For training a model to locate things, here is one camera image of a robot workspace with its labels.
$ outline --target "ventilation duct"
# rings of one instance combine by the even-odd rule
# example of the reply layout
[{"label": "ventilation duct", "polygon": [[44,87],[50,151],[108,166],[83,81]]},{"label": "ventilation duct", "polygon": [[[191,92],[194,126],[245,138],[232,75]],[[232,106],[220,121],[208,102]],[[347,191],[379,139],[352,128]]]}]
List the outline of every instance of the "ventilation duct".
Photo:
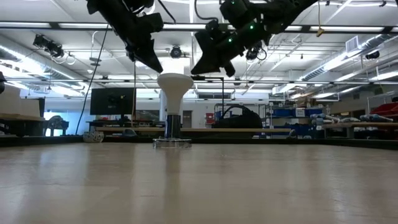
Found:
[{"label": "ventilation duct", "polygon": [[2,35],[0,35],[0,60],[1,59],[11,60],[13,62],[23,62],[30,68],[29,72],[38,73],[38,75],[42,75],[46,78],[50,77],[48,75],[43,75],[43,73],[51,73],[52,79],[84,78],[64,66],[52,62],[50,59],[47,59],[40,54],[32,53],[31,50],[22,47]]},{"label": "ventilation duct", "polygon": [[[304,71],[303,75],[299,78],[299,81],[309,81],[310,79],[317,77],[331,69],[339,67],[340,65],[346,63],[347,60],[350,60],[360,55],[366,55],[379,45],[395,37],[396,35],[379,34],[375,37],[365,40],[362,43],[359,43],[358,48],[354,50],[350,49],[350,52],[347,52],[346,49],[340,50],[339,52],[329,56],[325,60],[322,60],[322,62],[318,65]],[[293,87],[294,86],[292,85],[289,87],[287,87],[286,85],[282,85],[274,88],[276,93],[281,93],[281,90],[287,91]]]}]

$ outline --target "table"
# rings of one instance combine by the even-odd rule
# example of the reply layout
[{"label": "table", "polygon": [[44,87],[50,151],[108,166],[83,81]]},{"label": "table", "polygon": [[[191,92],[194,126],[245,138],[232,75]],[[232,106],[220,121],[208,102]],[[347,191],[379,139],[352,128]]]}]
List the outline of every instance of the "table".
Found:
[{"label": "table", "polygon": [[43,136],[44,123],[45,118],[41,117],[0,113],[0,124],[4,125],[0,127],[0,131],[19,137]]},{"label": "table", "polygon": [[378,122],[350,122],[350,123],[336,123],[336,124],[324,124],[322,125],[325,130],[325,138],[328,137],[328,129],[332,128],[344,128],[347,130],[347,138],[354,138],[354,128],[383,128],[394,130],[398,129],[398,123],[378,123]]},{"label": "table", "polygon": [[325,145],[0,150],[8,223],[396,224],[398,153]]},{"label": "table", "polygon": [[[116,127],[97,127],[96,131],[108,133],[120,133],[125,129],[135,131],[140,135],[150,135],[154,137],[163,136],[164,128],[116,128]],[[254,133],[288,133],[290,128],[262,129],[262,128],[181,128],[184,138],[252,138]]]}]

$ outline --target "wooden table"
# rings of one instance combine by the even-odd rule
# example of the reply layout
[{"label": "wooden table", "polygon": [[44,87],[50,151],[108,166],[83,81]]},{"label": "wooden table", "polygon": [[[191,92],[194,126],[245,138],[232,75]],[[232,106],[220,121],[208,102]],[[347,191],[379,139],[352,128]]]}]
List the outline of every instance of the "wooden table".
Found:
[{"label": "wooden table", "polygon": [[378,122],[351,122],[351,123],[337,123],[322,125],[325,130],[325,138],[328,137],[328,129],[345,128],[347,130],[347,138],[354,138],[354,128],[384,128],[384,129],[398,129],[398,123],[378,123]]}]

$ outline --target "black equipment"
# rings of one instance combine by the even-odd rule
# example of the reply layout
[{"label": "black equipment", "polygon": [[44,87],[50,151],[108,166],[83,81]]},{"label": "black equipment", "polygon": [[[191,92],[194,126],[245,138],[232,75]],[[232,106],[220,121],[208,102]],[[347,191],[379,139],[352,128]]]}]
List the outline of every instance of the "black equipment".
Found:
[{"label": "black equipment", "polygon": [[56,44],[44,35],[36,34],[33,45],[40,49],[44,49],[44,51],[49,53],[51,57],[62,58],[65,55],[65,52],[62,49],[62,44]]},{"label": "black equipment", "polygon": [[170,57],[172,58],[180,58],[182,55],[182,51],[180,46],[173,46],[173,49],[170,51]]},{"label": "black equipment", "polygon": [[[225,114],[232,108],[241,108],[242,115],[224,118]],[[242,105],[232,105],[216,121],[213,128],[262,128],[262,121],[260,116],[249,108]]]},{"label": "black equipment", "polygon": [[232,77],[235,74],[233,58],[243,56],[245,50],[252,49],[259,41],[269,45],[272,34],[283,32],[315,2],[317,0],[274,0],[254,4],[249,0],[226,0],[220,11],[236,30],[228,32],[226,26],[220,27],[212,20],[205,30],[197,32],[195,37],[203,55],[191,73],[220,72],[220,68],[224,68],[227,76]]},{"label": "black equipment", "polygon": [[99,88],[91,92],[91,115],[131,114],[135,99],[134,88]]},{"label": "black equipment", "polygon": [[4,78],[4,75],[2,75],[2,72],[0,72],[0,94],[6,89],[6,85],[4,84],[6,81],[6,78]]},{"label": "black equipment", "polygon": [[99,11],[115,33],[126,45],[127,55],[133,62],[138,60],[156,72],[163,68],[154,51],[151,33],[163,29],[160,13],[138,17],[154,0],[87,0],[90,14]]}]

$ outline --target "white funnel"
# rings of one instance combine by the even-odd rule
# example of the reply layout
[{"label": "white funnel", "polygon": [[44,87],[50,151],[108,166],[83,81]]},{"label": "white funnel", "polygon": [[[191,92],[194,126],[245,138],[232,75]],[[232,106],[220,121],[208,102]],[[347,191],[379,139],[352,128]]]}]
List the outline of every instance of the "white funnel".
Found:
[{"label": "white funnel", "polygon": [[182,97],[193,85],[192,78],[188,75],[166,73],[159,75],[157,84],[166,94],[167,115],[178,115]]}]

